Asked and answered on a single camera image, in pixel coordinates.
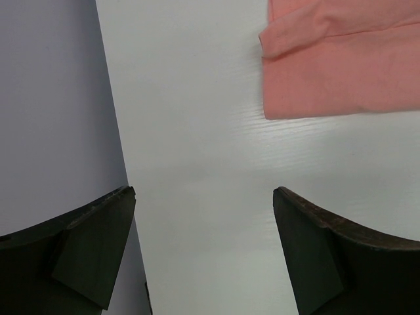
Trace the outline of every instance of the white table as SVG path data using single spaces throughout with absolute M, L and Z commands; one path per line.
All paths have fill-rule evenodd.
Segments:
M 420 113 L 264 120 L 265 0 L 98 8 L 157 315 L 297 314 L 278 186 L 420 240 Z

